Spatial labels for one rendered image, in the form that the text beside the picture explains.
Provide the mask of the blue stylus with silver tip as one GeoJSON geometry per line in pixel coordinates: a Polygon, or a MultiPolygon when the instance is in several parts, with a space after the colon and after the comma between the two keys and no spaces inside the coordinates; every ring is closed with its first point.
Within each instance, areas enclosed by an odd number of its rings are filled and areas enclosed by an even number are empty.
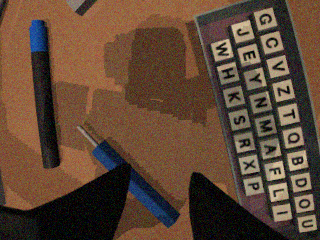
{"type": "MultiPolygon", "coordinates": [[[[91,153],[109,171],[119,164],[127,164],[106,141],[98,144],[81,125],[78,125],[77,128],[95,147],[91,153]]],[[[129,185],[129,192],[167,228],[176,222],[180,213],[132,168],[129,185]]]]}

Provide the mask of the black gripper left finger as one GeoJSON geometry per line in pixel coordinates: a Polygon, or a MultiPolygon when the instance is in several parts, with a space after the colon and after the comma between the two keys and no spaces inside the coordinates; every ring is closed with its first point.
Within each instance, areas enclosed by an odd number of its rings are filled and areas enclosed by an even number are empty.
{"type": "Polygon", "coordinates": [[[30,210],[0,205],[0,240],[113,240],[129,190],[130,164],[30,210]]]}

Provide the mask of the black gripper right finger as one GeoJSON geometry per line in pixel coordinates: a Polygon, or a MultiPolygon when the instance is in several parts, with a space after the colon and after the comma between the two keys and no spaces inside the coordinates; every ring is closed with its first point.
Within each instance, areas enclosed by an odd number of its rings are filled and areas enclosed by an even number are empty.
{"type": "Polygon", "coordinates": [[[192,173],[188,196],[193,240],[289,240],[200,172],[192,173]]]}

